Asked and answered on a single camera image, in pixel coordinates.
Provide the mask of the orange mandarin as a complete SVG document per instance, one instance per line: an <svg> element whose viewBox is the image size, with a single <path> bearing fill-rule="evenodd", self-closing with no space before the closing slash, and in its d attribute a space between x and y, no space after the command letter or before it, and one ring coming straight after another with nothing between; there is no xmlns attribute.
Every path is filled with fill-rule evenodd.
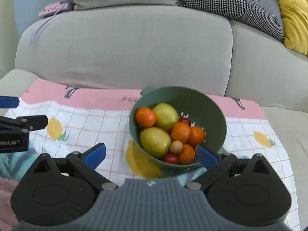
<svg viewBox="0 0 308 231"><path fill-rule="evenodd" d="M188 165L195 160L195 149L189 144L183 145L182 152L178 155L178 163L181 165Z"/></svg>
<svg viewBox="0 0 308 231"><path fill-rule="evenodd" d="M176 123L170 133L173 141L180 141L182 144L186 144L191 136L191 127L187 123Z"/></svg>
<svg viewBox="0 0 308 231"><path fill-rule="evenodd" d="M204 143L206 133L201 127L191 127L191 135L188 140L188 144L195 148L196 146Z"/></svg>
<svg viewBox="0 0 308 231"><path fill-rule="evenodd" d="M141 107L135 115L136 122L143 128L150 128L155 125L157 115L148 107Z"/></svg>

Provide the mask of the red cherry tomato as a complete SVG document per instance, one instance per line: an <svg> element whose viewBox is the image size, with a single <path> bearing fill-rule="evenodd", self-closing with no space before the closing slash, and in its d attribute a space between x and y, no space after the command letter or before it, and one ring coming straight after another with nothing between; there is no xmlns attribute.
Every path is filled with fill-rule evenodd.
<svg viewBox="0 0 308 231"><path fill-rule="evenodd" d="M169 153L167 153L167 154L163 157L163 161L166 162L166 163L168 163L168 164L177 165L177 164L178 164L178 161L179 161L178 158L179 158L178 154L169 152Z"/></svg>
<svg viewBox="0 0 308 231"><path fill-rule="evenodd" d="M190 121L188 118L180 117L180 118L178 119L178 122L179 122L179 123L186 123L186 124L188 124L189 127L191 127L191 121Z"/></svg>

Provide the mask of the brown longan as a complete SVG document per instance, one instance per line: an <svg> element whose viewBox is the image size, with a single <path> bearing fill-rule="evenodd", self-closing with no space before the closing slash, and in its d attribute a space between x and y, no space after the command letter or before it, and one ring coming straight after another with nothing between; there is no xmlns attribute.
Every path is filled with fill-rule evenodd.
<svg viewBox="0 0 308 231"><path fill-rule="evenodd" d="M179 154L183 151L183 144L181 141L175 140L170 145L170 152L174 154Z"/></svg>

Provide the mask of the green colander bowl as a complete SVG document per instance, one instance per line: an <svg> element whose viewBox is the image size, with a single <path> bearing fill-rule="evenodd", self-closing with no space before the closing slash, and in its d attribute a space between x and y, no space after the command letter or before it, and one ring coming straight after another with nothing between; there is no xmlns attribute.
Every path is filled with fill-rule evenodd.
<svg viewBox="0 0 308 231"><path fill-rule="evenodd" d="M185 87L163 87L148 88L141 91L141 98L135 103L131 109L128 120L130 134L139 150L144 153L155 164L161 167L179 171L187 171L189 169L198 168L202 165L195 161L191 165L172 165L161 161L149 153L142 147L139 138L141 127L138 126L135 115L139 108L153 108L159 103L167 103L171 105L178 113L187 113L192 123L204 127L206 132L206 144L214 151L219 151L227 137L227 123L220 107L208 96Z"/></svg>

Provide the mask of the yellow-green pear front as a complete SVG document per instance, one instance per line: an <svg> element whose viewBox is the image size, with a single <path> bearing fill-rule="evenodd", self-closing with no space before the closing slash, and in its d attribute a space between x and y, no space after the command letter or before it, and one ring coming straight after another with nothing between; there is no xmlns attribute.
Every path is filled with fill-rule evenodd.
<svg viewBox="0 0 308 231"><path fill-rule="evenodd" d="M172 143L170 135L158 127L143 129L139 139L141 147L156 159L162 159L168 153Z"/></svg>

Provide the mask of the orange mandarin front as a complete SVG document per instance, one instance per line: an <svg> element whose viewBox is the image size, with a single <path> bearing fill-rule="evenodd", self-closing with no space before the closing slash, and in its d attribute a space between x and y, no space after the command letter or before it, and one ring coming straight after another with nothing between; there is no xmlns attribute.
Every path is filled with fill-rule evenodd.
<svg viewBox="0 0 308 231"><path fill-rule="evenodd" d="M155 125L157 115L148 107L141 107L135 115L136 122L143 128L150 128Z"/></svg>

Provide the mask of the teal striped sleeve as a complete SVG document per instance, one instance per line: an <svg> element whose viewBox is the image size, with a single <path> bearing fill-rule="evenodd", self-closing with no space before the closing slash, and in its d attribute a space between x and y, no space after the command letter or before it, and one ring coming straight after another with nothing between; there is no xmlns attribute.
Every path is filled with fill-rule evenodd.
<svg viewBox="0 0 308 231"><path fill-rule="evenodd" d="M38 156L34 148L29 148L25 152L1 153L1 178L20 181Z"/></svg>

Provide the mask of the pink checkered lemon cloth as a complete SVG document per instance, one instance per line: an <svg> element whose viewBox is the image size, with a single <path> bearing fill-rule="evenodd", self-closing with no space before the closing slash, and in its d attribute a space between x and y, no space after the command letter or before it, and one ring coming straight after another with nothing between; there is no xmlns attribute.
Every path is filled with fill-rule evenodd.
<svg viewBox="0 0 308 231"><path fill-rule="evenodd" d="M73 151L83 152L96 143L104 143L106 158L97 171L118 185L127 178L177 177L185 183L203 173L203 168L180 172L161 167L133 143L128 118L139 98L139 90L74 89L38 79L20 97L19 106L8 110L6 116L48 117L47 127L33 131L29 136L29 148L34 148L38 154L64 157ZM248 100L222 96L212 96L212 100L220 107L227 122L227 138L222 151L240 157L251 157L255 153L265 156L291 194L292 205L285 223L293 230L299 230L290 160L262 109Z"/></svg>

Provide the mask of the lilac ribbon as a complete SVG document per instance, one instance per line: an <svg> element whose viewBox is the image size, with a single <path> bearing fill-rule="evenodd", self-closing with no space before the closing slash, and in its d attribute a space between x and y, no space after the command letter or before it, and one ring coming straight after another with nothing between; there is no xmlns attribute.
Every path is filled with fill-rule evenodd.
<svg viewBox="0 0 308 231"><path fill-rule="evenodd" d="M34 42L37 38L40 37L40 35L43 33L44 30L46 30L46 28L48 27L48 25L54 21L58 16L60 16L62 13L57 14L57 15L53 15L51 17L46 17L43 19L47 19L43 24L41 24L41 26L39 26L39 28L35 31L35 33L33 34L31 41Z"/></svg>

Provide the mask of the beige sofa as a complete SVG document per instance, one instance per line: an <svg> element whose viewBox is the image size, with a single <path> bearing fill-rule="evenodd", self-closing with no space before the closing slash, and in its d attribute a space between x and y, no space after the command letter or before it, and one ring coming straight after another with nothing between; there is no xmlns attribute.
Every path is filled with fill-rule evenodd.
<svg viewBox="0 0 308 231"><path fill-rule="evenodd" d="M35 78L92 88L179 85L258 103L288 153L300 227L307 226L307 57L234 20L175 6L67 12L22 34L1 94Z"/></svg>

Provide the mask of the houndstooth pillow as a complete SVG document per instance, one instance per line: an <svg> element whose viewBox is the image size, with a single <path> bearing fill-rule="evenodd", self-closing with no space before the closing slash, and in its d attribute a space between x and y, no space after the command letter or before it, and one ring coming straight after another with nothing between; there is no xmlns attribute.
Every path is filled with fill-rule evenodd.
<svg viewBox="0 0 308 231"><path fill-rule="evenodd" d="M280 41L285 37L276 0L181 0L180 6L238 21Z"/></svg>

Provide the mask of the yellow pillow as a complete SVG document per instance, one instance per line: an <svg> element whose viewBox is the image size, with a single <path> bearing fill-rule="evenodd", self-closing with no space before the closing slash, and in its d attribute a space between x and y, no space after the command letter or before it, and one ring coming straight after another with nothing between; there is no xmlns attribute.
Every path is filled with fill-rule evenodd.
<svg viewBox="0 0 308 231"><path fill-rule="evenodd" d="M307 0L278 0L286 48L307 56Z"/></svg>

